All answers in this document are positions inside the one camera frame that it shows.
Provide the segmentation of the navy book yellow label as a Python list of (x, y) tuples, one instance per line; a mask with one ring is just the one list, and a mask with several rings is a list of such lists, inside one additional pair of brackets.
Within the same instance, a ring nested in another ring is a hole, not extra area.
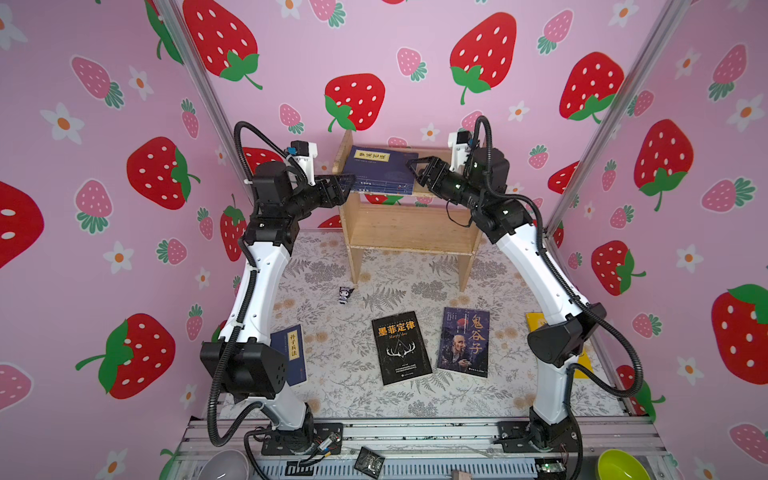
[(382, 180), (357, 175), (352, 190), (370, 194), (401, 195), (413, 194), (414, 180)]

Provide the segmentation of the navy book behind left arm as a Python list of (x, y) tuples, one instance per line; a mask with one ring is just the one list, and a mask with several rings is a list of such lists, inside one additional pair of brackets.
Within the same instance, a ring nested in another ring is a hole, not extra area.
[(290, 386), (307, 381), (303, 332), (300, 325), (272, 333), (271, 347), (286, 357), (286, 379)]

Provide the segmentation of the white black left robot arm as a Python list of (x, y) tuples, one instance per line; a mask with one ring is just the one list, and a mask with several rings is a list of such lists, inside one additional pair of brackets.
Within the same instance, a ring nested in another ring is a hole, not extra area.
[(285, 355), (271, 346), (271, 315), (300, 220), (315, 209), (343, 205), (354, 182), (352, 174), (320, 175), (313, 181), (300, 174), (292, 181), (282, 162), (263, 163), (247, 177), (255, 205), (236, 241), (245, 257), (241, 284), (219, 337), (203, 343), (200, 352), (212, 376), (206, 420), (214, 446), (228, 443), (255, 410), (276, 430), (308, 441), (312, 414), (288, 383)]

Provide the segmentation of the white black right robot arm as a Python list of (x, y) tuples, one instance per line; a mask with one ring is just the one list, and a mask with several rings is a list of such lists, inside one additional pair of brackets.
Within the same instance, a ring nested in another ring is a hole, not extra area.
[(578, 358), (594, 332), (600, 305), (590, 306), (564, 277), (543, 244), (541, 214), (529, 198), (511, 194), (501, 182), (507, 162), (499, 151), (472, 154), (458, 173), (431, 156), (409, 160), (416, 182), (449, 203), (467, 208), (472, 222), (514, 265), (534, 294), (545, 325), (529, 333), (537, 359), (537, 393), (523, 441), (539, 451), (575, 434), (570, 394)]

